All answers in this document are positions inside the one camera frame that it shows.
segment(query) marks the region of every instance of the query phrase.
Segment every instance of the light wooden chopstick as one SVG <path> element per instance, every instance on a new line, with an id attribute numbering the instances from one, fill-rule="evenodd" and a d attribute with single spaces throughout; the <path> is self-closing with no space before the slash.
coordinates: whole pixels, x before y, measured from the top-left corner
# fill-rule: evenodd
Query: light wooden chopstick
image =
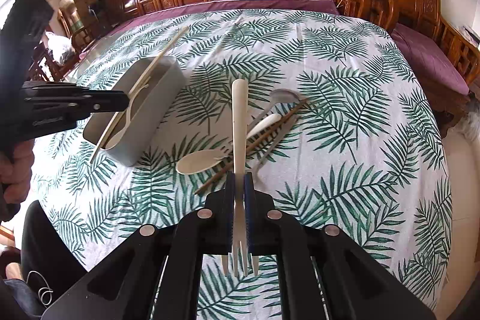
<path id="1" fill-rule="evenodd" d="M 170 40 L 170 42 L 166 45 L 166 47 L 157 55 L 156 58 L 153 59 L 153 61 L 148 65 L 148 67 L 145 69 L 145 71 L 140 75 L 138 80 L 135 82 L 133 87 L 130 89 L 128 93 L 128 97 L 131 99 L 138 90 L 140 90 L 152 74 L 153 70 L 157 66 L 157 63 L 159 60 L 167 53 L 176 43 L 177 41 L 189 30 L 190 28 L 188 26 L 183 27 L 180 29 L 180 31 L 177 33 L 177 35 Z M 95 159 L 98 151 L 102 146 L 107 142 L 108 138 L 110 137 L 110 134 L 112 133 L 113 129 L 117 126 L 121 118 L 123 117 L 123 114 L 125 112 L 116 112 L 112 119 L 110 120 L 109 124 L 105 128 L 105 130 L 102 133 L 102 136 L 98 140 L 97 145 L 95 146 L 95 149 L 92 153 L 92 156 L 90 156 L 90 159 L 88 160 L 89 164 L 92 164 L 93 160 Z"/>
<path id="2" fill-rule="evenodd" d="M 275 132 L 284 122 L 288 121 L 290 117 L 292 117 L 305 103 L 307 102 L 306 99 L 301 100 L 297 106 L 292 108 L 286 115 L 284 115 L 279 121 L 275 122 L 268 131 L 263 133 L 258 139 L 256 139 L 252 144 L 250 144 L 247 147 L 246 153 L 252 152 L 257 146 L 260 145 L 262 141 L 264 141 L 266 138 L 268 138 L 273 132 Z M 203 193 L 204 191 L 207 190 L 207 188 L 212 184 L 220 180 L 225 172 L 227 172 L 229 169 L 233 167 L 233 161 L 230 163 L 225 164 L 225 167 L 223 167 L 219 172 L 217 172 L 215 175 L 213 175 L 208 181 L 206 181 L 201 187 L 199 187 L 196 191 L 195 194 L 200 194 Z"/>

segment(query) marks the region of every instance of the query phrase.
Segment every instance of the brown chopstick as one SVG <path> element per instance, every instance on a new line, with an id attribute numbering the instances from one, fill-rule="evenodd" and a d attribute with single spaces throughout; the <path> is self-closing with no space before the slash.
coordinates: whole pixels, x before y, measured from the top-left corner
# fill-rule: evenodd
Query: brown chopstick
<path id="1" fill-rule="evenodd" d="M 256 139 L 252 144 L 250 144 L 247 147 L 246 153 L 250 153 L 253 151 L 254 148 L 260 145 L 262 141 L 264 141 L 267 137 L 269 137 L 273 132 L 275 132 L 280 126 L 288 121 L 290 117 L 292 117 L 305 103 L 307 102 L 306 99 L 301 100 L 297 106 L 292 108 L 286 115 L 284 115 L 279 121 L 275 122 L 272 124 L 272 126 L 263 133 L 258 139 Z M 217 172 L 215 175 L 213 175 L 210 179 L 208 179 L 202 186 L 200 186 L 196 191 L 195 194 L 200 194 L 203 193 L 204 191 L 207 190 L 207 188 L 212 184 L 220 180 L 225 172 L 227 172 L 230 168 L 233 167 L 233 160 L 227 164 L 225 164 L 225 167 L 223 167 L 219 172 Z"/>

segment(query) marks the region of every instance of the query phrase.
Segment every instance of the person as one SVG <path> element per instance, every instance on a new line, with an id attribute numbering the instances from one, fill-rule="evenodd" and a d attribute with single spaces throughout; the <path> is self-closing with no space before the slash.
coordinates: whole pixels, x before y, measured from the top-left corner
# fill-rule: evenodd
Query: person
<path id="1" fill-rule="evenodd" d="M 0 153 L 0 183 L 7 203 L 19 204 L 28 196 L 35 161 L 33 146 L 34 140 L 16 145 L 13 163 Z M 87 273 L 38 201 L 29 206 L 25 215 L 20 256 L 22 279 L 3 283 L 0 279 L 0 311 L 5 316 L 8 313 L 6 318 L 11 320 L 40 319 L 45 304 L 53 303 Z"/>

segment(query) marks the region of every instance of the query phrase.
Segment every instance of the white cable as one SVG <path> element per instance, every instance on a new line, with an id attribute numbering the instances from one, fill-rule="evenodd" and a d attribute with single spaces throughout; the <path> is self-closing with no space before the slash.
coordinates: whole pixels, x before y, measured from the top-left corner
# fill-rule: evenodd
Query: white cable
<path id="1" fill-rule="evenodd" d="M 40 275 L 40 278 L 43 279 L 43 282 L 45 283 L 46 287 L 42 287 L 38 290 L 38 299 L 40 300 L 40 302 L 45 306 L 45 307 L 48 307 L 51 303 L 52 303 L 52 299 L 53 299 L 53 296 L 52 296 L 52 293 L 53 293 L 53 290 L 50 288 L 49 286 L 49 283 L 47 282 L 47 280 L 44 278 L 44 276 L 42 274 L 40 274 L 38 271 L 35 271 L 35 270 L 32 270 L 28 273 L 27 275 L 27 280 L 26 280 L 26 284 L 28 285 L 28 279 L 30 278 L 30 274 L 34 272 L 35 274 L 38 274 Z M 43 302 L 43 296 L 46 294 L 46 293 L 50 293 L 50 300 L 45 303 Z"/>

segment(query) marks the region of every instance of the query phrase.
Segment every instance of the gray ladle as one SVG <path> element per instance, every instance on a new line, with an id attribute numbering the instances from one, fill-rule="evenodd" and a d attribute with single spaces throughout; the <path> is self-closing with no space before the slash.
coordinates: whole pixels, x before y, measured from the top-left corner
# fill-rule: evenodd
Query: gray ladle
<path id="1" fill-rule="evenodd" d="M 300 102 L 300 95 L 296 91 L 289 90 L 288 88 L 277 88 L 276 90 L 271 91 L 270 102 L 263 112 L 256 116 L 255 119 L 248 125 L 247 133 L 250 132 L 277 103 L 295 102 Z"/>

